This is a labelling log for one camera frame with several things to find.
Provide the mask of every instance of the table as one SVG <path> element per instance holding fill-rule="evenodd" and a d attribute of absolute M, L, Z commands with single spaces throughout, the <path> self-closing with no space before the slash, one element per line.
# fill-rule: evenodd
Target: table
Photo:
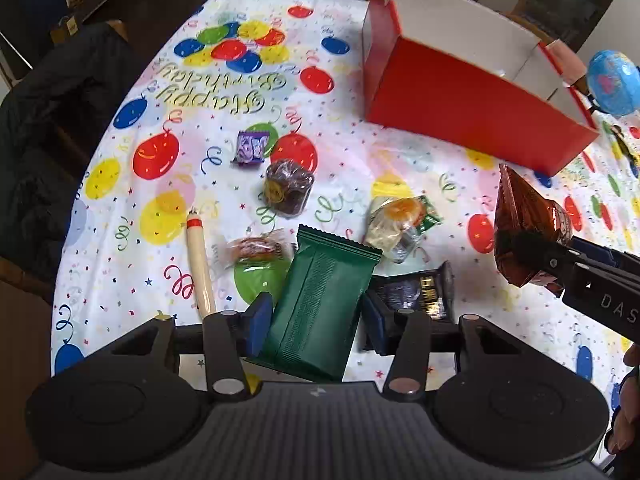
<path fill-rule="evenodd" d="M 541 287 L 508 285 L 496 270 L 498 161 L 360 118 L 365 12 L 359 0 L 209 0 L 167 42 L 124 99 L 78 191 L 56 283 L 54 370 L 159 310 L 177 324 L 199 322 L 184 236 L 192 206 L 208 245 L 216 232 L 227 240 L 275 228 L 294 235 L 299 224 L 359 240 L 370 199 L 391 190 L 426 194 L 444 221 L 407 262 L 382 262 L 376 273 L 449 260 L 456 316 L 488 318 L 592 379 L 616 405 L 629 341 Z M 262 202 L 268 161 L 230 163 L 238 131 L 249 128 L 270 132 L 272 159 L 286 153 L 314 170 L 300 217 L 280 218 Z M 516 169 L 569 210 L 575 234 L 619 250 L 640 244 L 638 181 L 608 136 L 553 178 Z M 244 310 L 255 285 L 276 294 L 280 286 L 276 273 L 229 269 L 216 284 L 218 309 Z M 344 379 L 382 386 L 391 358 L 360 352 L 357 341 Z M 446 356 L 431 363 L 429 384 L 452 373 Z M 184 359 L 180 374 L 204 387 L 201 357 Z"/>

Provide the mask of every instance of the green balloon print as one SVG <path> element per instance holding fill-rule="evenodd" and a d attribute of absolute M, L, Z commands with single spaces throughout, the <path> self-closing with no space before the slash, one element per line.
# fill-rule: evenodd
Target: green balloon print
<path fill-rule="evenodd" d="M 602 218 L 602 210 L 600 208 L 600 200 L 598 200 L 596 197 L 592 196 L 591 197 L 591 205 L 593 206 L 594 215 L 596 215 L 598 218 Z"/>
<path fill-rule="evenodd" d="M 273 298 L 273 304 L 276 304 L 280 299 L 289 264 L 287 260 L 236 264 L 234 281 L 238 294 L 251 304 L 258 294 L 267 291 Z"/>
<path fill-rule="evenodd" d="M 616 195 L 620 196 L 620 188 L 618 187 L 618 183 L 616 182 L 616 179 L 613 178 L 611 175 L 607 175 L 609 177 L 609 183 L 611 184 L 611 187 L 613 188 L 613 191 Z"/>
<path fill-rule="evenodd" d="M 264 156 L 271 155 L 271 150 L 275 146 L 276 142 L 278 142 L 278 131 L 273 127 L 273 124 L 257 123 L 253 126 L 249 126 L 246 130 L 248 132 L 268 132 L 269 139 L 267 140 L 267 145 L 264 147 Z"/>
<path fill-rule="evenodd" d="M 205 45 L 214 45 L 222 41 L 222 39 L 228 34 L 229 28 L 226 25 L 220 25 L 219 27 L 205 28 L 198 34 L 196 38 L 200 43 Z"/>

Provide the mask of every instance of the orange snack in wrapper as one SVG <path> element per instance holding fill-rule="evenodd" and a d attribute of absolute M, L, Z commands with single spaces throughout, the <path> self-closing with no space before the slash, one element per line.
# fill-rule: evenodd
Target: orange snack in wrapper
<path fill-rule="evenodd" d="M 546 240 L 570 245 L 571 220 L 555 201 L 544 198 L 519 174 L 500 165 L 500 188 L 495 209 L 495 263 L 511 285 L 531 282 L 559 296 L 562 286 L 554 276 L 520 264 L 511 250 L 511 239 L 521 231 L 534 231 Z"/>

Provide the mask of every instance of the black cloth on chair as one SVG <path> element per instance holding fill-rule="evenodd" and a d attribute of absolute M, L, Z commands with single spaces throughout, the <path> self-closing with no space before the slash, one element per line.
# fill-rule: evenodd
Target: black cloth on chair
<path fill-rule="evenodd" d="M 79 175 L 49 149 L 61 126 L 89 156 L 142 72 L 109 25 L 49 52 L 0 106 L 0 256 L 52 283 Z"/>

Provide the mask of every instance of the open box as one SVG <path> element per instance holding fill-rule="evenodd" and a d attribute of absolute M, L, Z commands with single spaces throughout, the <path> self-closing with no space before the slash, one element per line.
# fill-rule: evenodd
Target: open box
<path fill-rule="evenodd" d="M 370 0 L 367 121 L 553 176 L 598 133 L 540 40 L 470 0 Z"/>

